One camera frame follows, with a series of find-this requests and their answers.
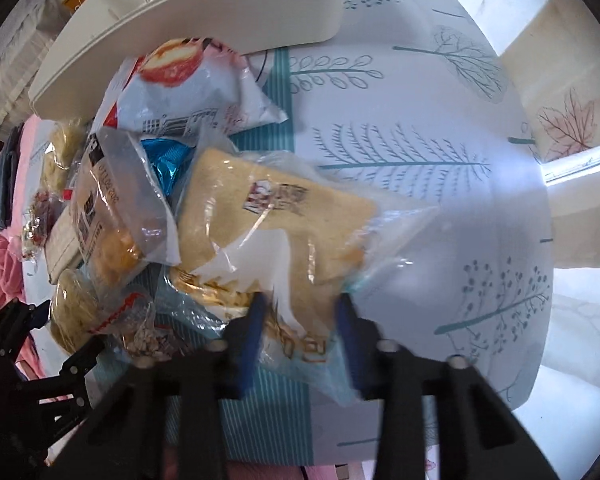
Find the white plastic tray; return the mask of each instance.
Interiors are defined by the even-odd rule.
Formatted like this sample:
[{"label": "white plastic tray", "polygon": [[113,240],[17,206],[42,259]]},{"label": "white plastic tray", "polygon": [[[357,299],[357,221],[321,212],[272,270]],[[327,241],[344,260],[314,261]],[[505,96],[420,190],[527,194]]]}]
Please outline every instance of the white plastic tray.
[{"label": "white plastic tray", "polygon": [[213,37],[243,54],[333,37],[344,0],[86,0],[29,90],[36,114],[93,117],[125,57],[171,38]]}]

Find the snack bag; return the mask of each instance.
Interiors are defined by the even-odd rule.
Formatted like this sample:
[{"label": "snack bag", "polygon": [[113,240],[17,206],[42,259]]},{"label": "snack bag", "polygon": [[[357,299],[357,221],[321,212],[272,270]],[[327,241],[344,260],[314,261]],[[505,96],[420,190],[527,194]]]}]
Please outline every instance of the snack bag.
[{"label": "snack bag", "polygon": [[207,335],[243,316],[254,292],[270,294],[261,361],[342,401],[336,298],[391,263],[438,208],[331,180],[288,152],[237,154],[222,139],[201,139],[178,206],[182,260],[166,279],[206,311],[194,326]]},{"label": "snack bag", "polygon": [[262,93],[243,56],[216,40],[187,38],[126,60],[107,88],[94,128],[103,123],[195,146],[202,123],[230,135],[286,119]]},{"label": "snack bag", "polygon": [[168,361],[188,351],[169,326],[155,322],[155,305],[142,287],[130,285],[120,295],[117,308],[93,333],[112,335],[131,358],[152,357]]},{"label": "snack bag", "polygon": [[22,259],[35,260],[59,216],[58,197],[39,189],[24,212],[22,225]]},{"label": "snack bag", "polygon": [[70,215],[101,301],[115,296],[148,262],[180,262],[176,225],[164,193],[146,153],[126,132],[103,128],[90,137]]}]

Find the white tablecloth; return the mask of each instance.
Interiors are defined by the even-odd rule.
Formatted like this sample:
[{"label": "white tablecloth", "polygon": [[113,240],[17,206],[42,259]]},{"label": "white tablecloth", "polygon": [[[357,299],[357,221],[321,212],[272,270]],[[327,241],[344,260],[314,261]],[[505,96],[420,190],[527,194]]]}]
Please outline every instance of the white tablecloth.
[{"label": "white tablecloth", "polygon": [[[538,373],[553,274],[547,194],[520,99],[457,0],[345,7],[332,40],[252,58],[292,119],[241,134],[238,145],[294,150],[342,177],[439,204],[400,266],[356,303],[418,355],[466,355],[515,408]],[[44,296],[33,285],[41,279],[26,276],[28,298],[30,288]],[[223,412],[230,458],[333,464],[375,456],[379,403],[342,408],[276,381],[256,382],[251,411]],[[431,442],[430,416],[427,429]]]}]

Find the plastic bag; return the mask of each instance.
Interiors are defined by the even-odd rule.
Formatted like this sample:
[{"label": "plastic bag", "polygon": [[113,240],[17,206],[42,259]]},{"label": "plastic bag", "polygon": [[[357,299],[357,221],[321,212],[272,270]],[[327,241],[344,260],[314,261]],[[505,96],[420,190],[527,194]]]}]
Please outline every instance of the plastic bag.
[{"label": "plastic bag", "polygon": [[243,315],[250,293],[270,292],[262,361],[342,402],[329,378],[336,367],[346,384],[333,360],[335,300],[391,263],[438,208],[333,180],[288,152],[238,155],[224,136],[208,138],[178,206],[182,261],[169,284],[215,318],[194,313],[207,334]]},{"label": "plastic bag", "polygon": [[145,139],[141,144],[158,184],[170,196],[178,179],[186,173],[192,148],[173,139]]},{"label": "plastic bag", "polygon": [[244,57],[210,39],[170,40],[135,62],[125,60],[100,108],[95,129],[104,124],[189,146],[202,123],[230,135],[287,119]]},{"label": "plastic bag", "polygon": [[39,189],[24,212],[21,258],[35,260],[45,246],[46,238],[59,216],[58,198]]},{"label": "plastic bag", "polygon": [[40,187],[64,200],[64,188],[70,168],[87,138],[86,124],[81,120],[56,123],[49,135],[49,146],[42,161]]},{"label": "plastic bag", "polygon": [[63,270],[51,298],[49,329],[55,342],[73,354],[91,337],[99,313],[89,280],[79,270]]},{"label": "plastic bag", "polygon": [[180,262],[164,193],[146,153],[126,132],[103,128],[90,137],[70,212],[100,300],[122,290],[148,262]]},{"label": "plastic bag", "polygon": [[131,358],[148,356],[166,361],[188,349],[170,327],[156,325],[154,302],[135,285],[125,288],[112,314],[91,332],[113,335]]}]

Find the clear plastic bag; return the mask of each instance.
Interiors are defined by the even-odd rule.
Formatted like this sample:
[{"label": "clear plastic bag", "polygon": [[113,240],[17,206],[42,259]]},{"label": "clear plastic bag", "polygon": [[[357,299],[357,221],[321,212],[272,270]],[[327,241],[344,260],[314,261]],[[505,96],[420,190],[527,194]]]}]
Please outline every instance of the clear plastic bag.
[{"label": "clear plastic bag", "polygon": [[90,137],[70,212],[89,277],[105,304],[149,262],[180,262],[164,193],[139,142],[124,131],[103,128]]},{"label": "clear plastic bag", "polygon": [[39,189],[24,212],[22,224],[21,257],[35,260],[45,247],[46,238],[59,216],[58,197],[47,190]]},{"label": "clear plastic bag", "polygon": [[243,316],[252,292],[270,293],[262,361],[346,402],[348,386],[330,379],[346,378],[333,351],[336,298],[390,264],[437,211],[328,178],[292,153],[238,154],[210,130],[178,206],[182,261],[165,279],[202,306],[180,302],[207,335]]},{"label": "clear plastic bag", "polygon": [[100,309],[91,283],[79,270],[65,269],[51,298],[49,330],[55,342],[73,354],[91,337]]},{"label": "clear plastic bag", "polygon": [[58,122],[49,135],[42,161],[40,187],[64,200],[64,189],[76,154],[84,148],[87,126],[82,120]]},{"label": "clear plastic bag", "polygon": [[112,314],[91,332],[114,336],[129,357],[166,361],[187,351],[170,327],[156,325],[154,302],[142,287],[126,287],[115,305],[110,308]]},{"label": "clear plastic bag", "polygon": [[286,120],[243,56],[216,40],[186,38],[125,60],[109,83],[94,128],[104,124],[195,146],[201,124],[230,135]]}]

